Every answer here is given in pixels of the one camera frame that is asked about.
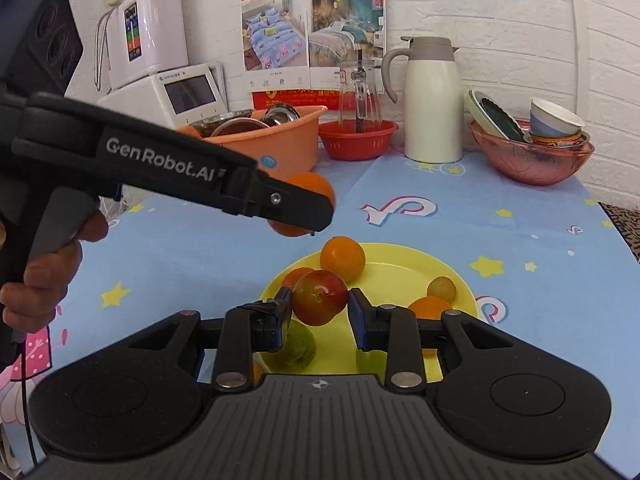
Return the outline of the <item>person left hand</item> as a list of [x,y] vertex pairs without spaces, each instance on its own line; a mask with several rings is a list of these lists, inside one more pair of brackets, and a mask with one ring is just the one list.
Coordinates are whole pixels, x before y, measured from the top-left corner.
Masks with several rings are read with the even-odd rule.
[[49,325],[80,267],[81,242],[99,242],[107,232],[107,221],[102,212],[96,210],[66,246],[53,254],[32,259],[21,283],[2,286],[3,322],[25,334],[37,333]]

